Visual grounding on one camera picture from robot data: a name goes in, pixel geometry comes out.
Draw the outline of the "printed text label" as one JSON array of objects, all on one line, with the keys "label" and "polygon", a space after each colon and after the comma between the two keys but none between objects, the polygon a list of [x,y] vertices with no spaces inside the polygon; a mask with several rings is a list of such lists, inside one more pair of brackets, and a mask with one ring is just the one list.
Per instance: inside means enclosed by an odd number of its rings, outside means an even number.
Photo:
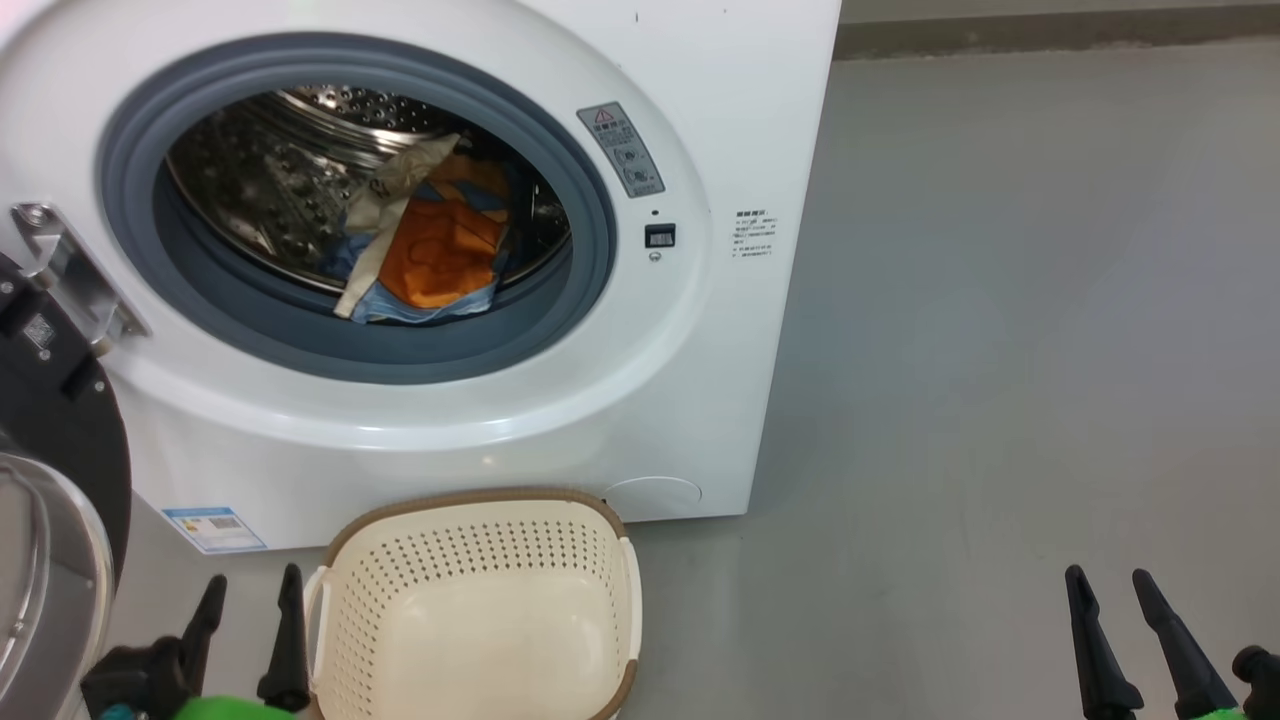
[{"label": "printed text label", "polygon": [[778,218],[764,209],[737,211],[731,232],[731,258],[768,258],[780,234]]}]

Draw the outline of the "stainless steel washing machine drum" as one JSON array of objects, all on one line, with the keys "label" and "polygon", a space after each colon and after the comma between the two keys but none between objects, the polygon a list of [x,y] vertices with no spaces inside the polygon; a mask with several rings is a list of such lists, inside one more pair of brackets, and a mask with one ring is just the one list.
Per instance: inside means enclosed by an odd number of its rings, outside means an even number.
[{"label": "stainless steel washing machine drum", "polygon": [[376,170],[424,141],[458,135],[457,152],[497,161],[513,199],[502,288],[558,258],[572,231],[534,165],[490,131],[407,95],[351,85],[276,88],[219,108],[169,149],[188,205],[224,241],[289,282],[328,296],[346,287],[338,258],[346,206]]}]

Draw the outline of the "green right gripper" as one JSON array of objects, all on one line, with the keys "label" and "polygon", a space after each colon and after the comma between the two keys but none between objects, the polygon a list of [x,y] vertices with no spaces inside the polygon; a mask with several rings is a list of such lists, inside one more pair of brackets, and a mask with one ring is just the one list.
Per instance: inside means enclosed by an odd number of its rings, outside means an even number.
[{"label": "green right gripper", "polygon": [[[1249,720],[1199,643],[1144,569],[1132,574],[1147,626],[1157,635],[1175,691],[1178,720]],[[1085,720],[1137,720],[1140,692],[1124,676],[1100,623],[1083,569],[1065,571],[1076,676]]]}]

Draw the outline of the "blue energy label sticker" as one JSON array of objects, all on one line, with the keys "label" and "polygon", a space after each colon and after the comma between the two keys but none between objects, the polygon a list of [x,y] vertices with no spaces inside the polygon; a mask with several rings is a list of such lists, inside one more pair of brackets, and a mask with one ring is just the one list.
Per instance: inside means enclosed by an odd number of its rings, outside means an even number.
[{"label": "blue energy label sticker", "polygon": [[266,543],[229,507],[164,509],[161,515],[205,555],[268,550]]}]

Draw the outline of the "metal door hinge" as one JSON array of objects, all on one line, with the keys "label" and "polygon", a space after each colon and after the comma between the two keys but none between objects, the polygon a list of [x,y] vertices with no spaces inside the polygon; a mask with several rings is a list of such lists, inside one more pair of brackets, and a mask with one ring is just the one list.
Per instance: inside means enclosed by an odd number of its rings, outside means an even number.
[{"label": "metal door hinge", "polygon": [[125,337],[151,336],[143,318],[99,268],[59,210],[18,202],[9,215],[26,247],[17,260],[20,274],[51,293],[95,355],[110,352]]}]

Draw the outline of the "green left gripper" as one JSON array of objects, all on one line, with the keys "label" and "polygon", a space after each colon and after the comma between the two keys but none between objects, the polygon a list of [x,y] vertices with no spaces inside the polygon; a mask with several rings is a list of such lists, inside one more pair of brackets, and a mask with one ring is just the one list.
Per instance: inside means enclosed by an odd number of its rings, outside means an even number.
[{"label": "green left gripper", "polygon": [[[204,692],[212,635],[221,624],[228,579],[212,577],[180,637],[180,670],[191,693]],[[305,582],[296,564],[284,570],[276,606],[280,616],[266,673],[259,679],[262,702],[236,696],[193,697],[170,720],[297,720],[310,706]]]}]

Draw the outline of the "grey warning sticker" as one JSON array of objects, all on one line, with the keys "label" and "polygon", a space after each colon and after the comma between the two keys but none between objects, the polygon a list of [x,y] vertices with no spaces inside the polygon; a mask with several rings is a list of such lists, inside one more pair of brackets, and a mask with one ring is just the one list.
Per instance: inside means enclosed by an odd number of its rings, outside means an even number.
[{"label": "grey warning sticker", "polygon": [[666,191],[653,155],[620,102],[582,108],[576,115],[605,154],[630,199]]}]

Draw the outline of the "round filter cover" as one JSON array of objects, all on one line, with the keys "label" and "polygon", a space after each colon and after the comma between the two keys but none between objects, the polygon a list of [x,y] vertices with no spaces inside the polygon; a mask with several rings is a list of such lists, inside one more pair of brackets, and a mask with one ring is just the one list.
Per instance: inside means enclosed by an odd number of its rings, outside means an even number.
[{"label": "round filter cover", "polygon": [[675,477],[632,478],[602,493],[602,501],[627,524],[695,518],[701,497],[696,484]]}]

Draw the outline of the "blue patterned garment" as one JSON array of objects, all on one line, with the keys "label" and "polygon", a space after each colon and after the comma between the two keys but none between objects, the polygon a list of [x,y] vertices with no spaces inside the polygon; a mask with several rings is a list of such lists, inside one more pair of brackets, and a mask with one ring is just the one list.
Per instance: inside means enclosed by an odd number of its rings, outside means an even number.
[{"label": "blue patterned garment", "polygon": [[319,263],[340,284],[335,314],[358,324],[430,322],[486,311],[497,293],[497,247],[460,238],[349,234]]}]

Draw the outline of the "cream and orange garment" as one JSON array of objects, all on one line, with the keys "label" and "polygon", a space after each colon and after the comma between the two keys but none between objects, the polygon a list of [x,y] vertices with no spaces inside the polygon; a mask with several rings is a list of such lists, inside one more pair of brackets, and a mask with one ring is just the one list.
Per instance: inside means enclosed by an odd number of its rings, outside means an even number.
[{"label": "cream and orange garment", "polygon": [[466,135],[417,142],[384,161],[346,205],[333,313],[358,324],[424,325],[486,311],[506,260],[511,187]]}]

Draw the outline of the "white front-load washing machine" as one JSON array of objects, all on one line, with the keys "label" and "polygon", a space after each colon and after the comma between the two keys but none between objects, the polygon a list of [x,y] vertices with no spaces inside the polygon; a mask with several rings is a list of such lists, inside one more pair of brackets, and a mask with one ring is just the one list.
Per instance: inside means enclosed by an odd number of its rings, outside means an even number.
[{"label": "white front-load washing machine", "polygon": [[[268,550],[358,514],[489,488],[675,477],[695,518],[748,510],[842,0],[0,0],[0,254],[9,209],[60,211],[148,325],[104,366],[137,498],[229,507]],[[617,255],[562,341],[502,372],[420,386],[276,366],[183,319],[110,231],[96,179],[116,106],[202,49],[333,32],[411,44],[506,82],[605,174]],[[577,118],[620,102],[666,191],[630,199]],[[731,258],[737,211],[780,222]],[[644,227],[675,223],[672,249]],[[188,542],[168,520],[166,524]]]}]

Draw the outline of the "round black glass washer door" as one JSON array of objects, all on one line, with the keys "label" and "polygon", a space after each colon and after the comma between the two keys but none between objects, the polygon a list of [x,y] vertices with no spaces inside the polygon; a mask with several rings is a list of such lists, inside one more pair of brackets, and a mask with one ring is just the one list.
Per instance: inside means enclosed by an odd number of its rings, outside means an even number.
[{"label": "round black glass washer door", "polygon": [[84,720],[131,524],[116,397],[52,296],[0,254],[0,720]]}]

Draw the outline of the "cream basket with brown rim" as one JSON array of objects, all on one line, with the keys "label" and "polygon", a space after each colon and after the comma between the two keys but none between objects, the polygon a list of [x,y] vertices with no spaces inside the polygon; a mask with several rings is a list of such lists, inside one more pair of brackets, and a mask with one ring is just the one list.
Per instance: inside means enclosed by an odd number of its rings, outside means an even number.
[{"label": "cream basket with brown rim", "polygon": [[620,720],[637,676],[637,555],[576,489],[375,509],[303,597],[315,720]]}]

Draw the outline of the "grey rubber door gasket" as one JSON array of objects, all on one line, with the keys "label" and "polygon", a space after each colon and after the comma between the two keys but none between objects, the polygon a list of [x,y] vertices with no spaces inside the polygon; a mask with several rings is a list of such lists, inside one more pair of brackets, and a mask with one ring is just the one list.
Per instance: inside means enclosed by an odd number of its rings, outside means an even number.
[{"label": "grey rubber door gasket", "polygon": [[[370,83],[439,101],[530,160],[563,202],[570,247],[483,314],[428,325],[360,325],[230,249],[161,169],[172,143],[228,102],[296,81]],[[251,356],[335,380],[420,386],[502,372],[562,341],[605,290],[617,223],[590,154],[494,76],[429,49],[333,32],[260,35],[202,49],[151,74],[113,113],[96,169],[105,222],[170,309]]]}]

